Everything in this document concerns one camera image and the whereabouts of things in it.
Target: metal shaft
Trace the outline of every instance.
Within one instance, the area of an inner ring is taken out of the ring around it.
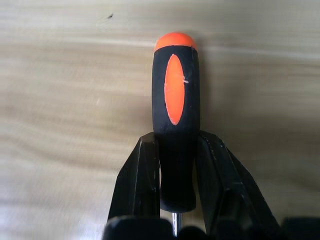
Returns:
[[[182,228],[182,213],[172,213],[173,235],[177,236]]]

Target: black rubber handle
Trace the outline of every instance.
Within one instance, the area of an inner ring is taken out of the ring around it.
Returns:
[[[159,142],[160,207],[172,213],[191,211],[196,207],[192,168],[200,129],[200,82],[196,45],[186,34],[169,33],[155,48],[152,122]]]

